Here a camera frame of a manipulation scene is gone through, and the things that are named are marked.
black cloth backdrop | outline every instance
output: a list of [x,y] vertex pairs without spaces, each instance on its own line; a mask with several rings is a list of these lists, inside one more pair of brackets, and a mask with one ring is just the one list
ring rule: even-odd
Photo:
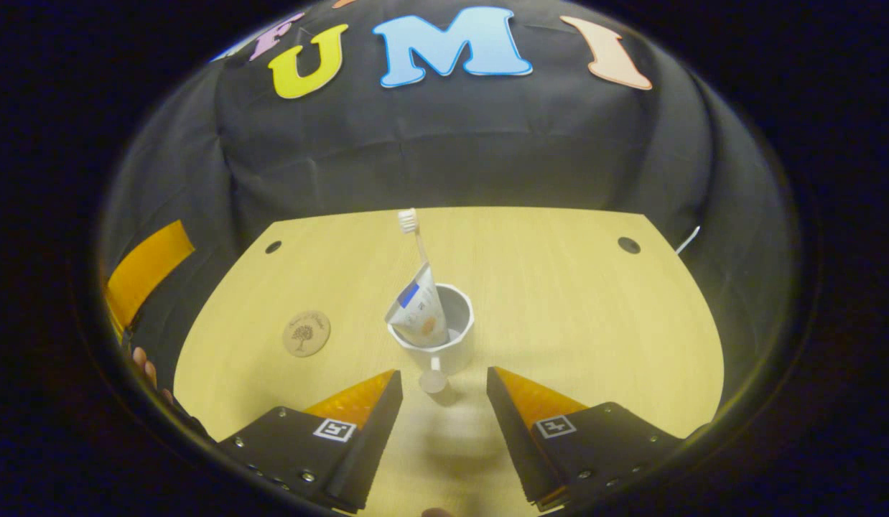
[[[789,325],[799,227],[776,164],[713,90],[659,46],[576,4],[491,1],[513,10],[526,76],[468,75],[382,88],[374,26],[417,14],[446,29],[477,2],[372,0],[306,9],[273,49],[255,42],[208,63],[136,135],[110,186],[99,235],[103,278],[152,233],[181,219],[196,252],[140,311],[133,344],[172,388],[192,321],[222,276],[275,220],[409,206],[557,206],[644,213],[684,252],[723,344],[723,401]],[[559,16],[615,30],[651,79],[642,91],[587,70],[585,39]],[[340,23],[343,65],[298,99],[274,92],[270,59]],[[225,48],[231,42],[225,42]]]

letter u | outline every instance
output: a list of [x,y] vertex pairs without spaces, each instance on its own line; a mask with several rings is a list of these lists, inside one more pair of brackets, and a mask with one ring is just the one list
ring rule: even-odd
[[346,29],[349,26],[343,23],[310,40],[320,46],[320,67],[304,78],[297,74],[297,55],[303,46],[293,46],[271,60],[269,68],[273,71],[275,93],[281,98],[301,98],[329,83],[343,66],[343,32]]

white toothbrush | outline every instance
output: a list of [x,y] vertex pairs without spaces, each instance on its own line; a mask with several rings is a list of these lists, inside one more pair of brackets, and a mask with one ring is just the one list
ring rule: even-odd
[[401,210],[401,212],[396,213],[396,218],[399,219],[399,229],[403,233],[416,233],[416,244],[419,246],[419,256],[422,258],[422,262],[428,262],[428,256],[425,256],[425,246],[422,245],[422,236],[419,235],[419,216],[416,215],[416,209],[411,208],[409,210]]

blue letter m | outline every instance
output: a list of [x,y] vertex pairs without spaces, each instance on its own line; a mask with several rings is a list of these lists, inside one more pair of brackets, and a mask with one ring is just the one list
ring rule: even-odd
[[534,68],[521,59],[511,39],[508,19],[512,16],[513,12],[501,7],[467,7],[444,31],[416,16],[378,25],[373,33],[384,37],[388,50],[388,72],[381,85],[395,88],[422,81],[425,70],[412,61],[412,52],[439,75],[450,75],[464,45],[470,46],[464,70],[473,75],[528,75]]

white cable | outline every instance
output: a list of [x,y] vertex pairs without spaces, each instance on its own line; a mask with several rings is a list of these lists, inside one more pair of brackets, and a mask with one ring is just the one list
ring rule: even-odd
[[677,249],[675,250],[674,253],[681,255],[681,252],[684,251],[684,248],[687,248],[687,245],[690,244],[690,241],[694,240],[695,236],[697,236],[697,233],[700,233],[699,226],[694,228],[694,232],[691,233],[691,235],[687,238],[687,240],[685,240],[683,243],[681,243],[680,246],[677,246]]

